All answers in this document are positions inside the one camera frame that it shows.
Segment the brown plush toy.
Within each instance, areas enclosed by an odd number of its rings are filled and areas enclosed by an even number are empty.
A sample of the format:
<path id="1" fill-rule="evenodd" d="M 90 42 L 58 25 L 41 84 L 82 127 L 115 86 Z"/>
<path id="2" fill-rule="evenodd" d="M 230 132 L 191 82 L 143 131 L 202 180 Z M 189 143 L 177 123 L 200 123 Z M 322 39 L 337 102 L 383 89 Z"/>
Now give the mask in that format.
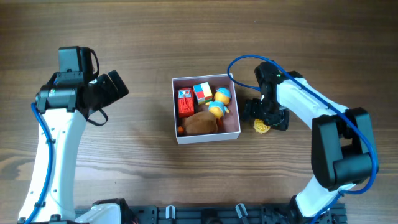
<path id="1" fill-rule="evenodd" d="M 194 136 L 214 134 L 218 132 L 218 125 L 213 113 L 202 111 L 182 119 L 177 127 L 177 133 L 181 136 Z"/>

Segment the colourful puzzle cube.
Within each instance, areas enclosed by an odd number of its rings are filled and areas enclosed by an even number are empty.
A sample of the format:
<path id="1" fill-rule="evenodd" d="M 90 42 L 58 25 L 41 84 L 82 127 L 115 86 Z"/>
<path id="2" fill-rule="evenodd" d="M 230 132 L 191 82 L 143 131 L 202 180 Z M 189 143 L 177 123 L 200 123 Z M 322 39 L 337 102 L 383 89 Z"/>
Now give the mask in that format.
<path id="1" fill-rule="evenodd" d="M 213 94 L 208 82 L 200 83 L 193 86 L 193 92 L 199 105 L 213 100 Z"/>

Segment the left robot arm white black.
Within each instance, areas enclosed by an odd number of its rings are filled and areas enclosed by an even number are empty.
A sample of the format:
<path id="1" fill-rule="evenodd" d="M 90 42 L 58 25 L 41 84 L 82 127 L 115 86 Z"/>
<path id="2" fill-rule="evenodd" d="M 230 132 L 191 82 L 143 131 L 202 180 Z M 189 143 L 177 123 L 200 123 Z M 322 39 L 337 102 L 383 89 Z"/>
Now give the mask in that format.
<path id="1" fill-rule="evenodd" d="M 28 194 L 18 223 L 73 223 L 73 188 L 81 137 L 95 112 L 129 94 L 117 71 L 100 74 L 95 51 L 61 47 L 59 70 L 31 104 L 39 124 L 39 140 Z"/>

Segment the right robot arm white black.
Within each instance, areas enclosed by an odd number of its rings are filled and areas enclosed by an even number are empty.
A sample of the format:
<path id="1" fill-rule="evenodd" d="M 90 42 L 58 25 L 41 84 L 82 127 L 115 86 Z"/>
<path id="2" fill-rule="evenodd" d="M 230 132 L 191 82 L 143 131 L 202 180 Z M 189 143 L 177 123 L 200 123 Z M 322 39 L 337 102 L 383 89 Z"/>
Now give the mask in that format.
<path id="1" fill-rule="evenodd" d="M 262 62 L 254 74 L 261 97 L 247 100 L 243 120 L 258 119 L 285 131 L 293 112 L 312 130 L 313 177 L 283 214 L 289 223 L 325 219 L 338 197 L 364 181 L 372 184 L 379 171 L 370 115 L 363 108 L 349 109 L 329 100 L 296 71 L 282 73 L 276 65 Z"/>

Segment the orange blue duck toy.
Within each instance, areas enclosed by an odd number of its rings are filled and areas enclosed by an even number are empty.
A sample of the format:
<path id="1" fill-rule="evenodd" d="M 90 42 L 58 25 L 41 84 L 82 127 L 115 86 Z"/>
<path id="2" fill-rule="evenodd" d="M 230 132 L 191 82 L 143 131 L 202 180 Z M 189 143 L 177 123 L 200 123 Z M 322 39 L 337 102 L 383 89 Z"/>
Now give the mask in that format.
<path id="1" fill-rule="evenodd" d="M 222 126 L 222 117 L 230 113 L 228 105 L 231 101 L 231 92 L 227 88 L 219 88 L 213 97 L 213 101 L 205 103 L 208 106 L 208 111 L 212 113 L 218 126 Z"/>

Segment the yellow round wheel toy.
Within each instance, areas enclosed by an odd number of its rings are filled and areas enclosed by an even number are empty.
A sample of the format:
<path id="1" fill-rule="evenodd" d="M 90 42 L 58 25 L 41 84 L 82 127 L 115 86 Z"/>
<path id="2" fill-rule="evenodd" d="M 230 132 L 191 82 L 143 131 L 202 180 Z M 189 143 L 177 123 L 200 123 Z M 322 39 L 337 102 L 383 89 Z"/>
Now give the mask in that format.
<path id="1" fill-rule="evenodd" d="M 264 133 L 268 132 L 271 129 L 270 126 L 265 125 L 263 120 L 260 120 L 260 119 L 255 119 L 254 120 L 253 127 L 254 127 L 255 131 L 257 133 L 260 133 L 260 134 L 264 134 Z"/>

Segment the white cardboard box pink inside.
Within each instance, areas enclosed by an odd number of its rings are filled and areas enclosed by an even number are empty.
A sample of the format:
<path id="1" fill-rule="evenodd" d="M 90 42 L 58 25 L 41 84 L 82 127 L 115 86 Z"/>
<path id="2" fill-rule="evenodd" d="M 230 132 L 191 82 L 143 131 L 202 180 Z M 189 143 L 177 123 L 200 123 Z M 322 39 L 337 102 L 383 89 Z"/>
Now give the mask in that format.
<path id="1" fill-rule="evenodd" d="M 211 90 L 215 91 L 217 88 L 225 87 L 231 92 L 231 102 L 228 105 L 230 114 L 227 114 L 225 118 L 222 118 L 223 126 L 219 129 L 218 133 L 215 134 L 204 134 L 194 136 L 181 136 L 177 132 L 178 120 L 178 108 L 177 108 L 177 90 L 185 87 L 192 87 L 193 85 L 208 82 Z M 239 121 L 239 110 L 236 99 L 236 90 L 232 80 L 229 79 L 227 74 L 217 75 L 204 75 L 196 77 L 181 77 L 172 79 L 172 90 L 174 98 L 174 123 L 175 123 L 175 137 L 179 145 L 182 144 L 193 144 L 201 142 L 212 142 L 212 141 L 225 141 L 237 139 L 240 132 L 240 121 Z"/>

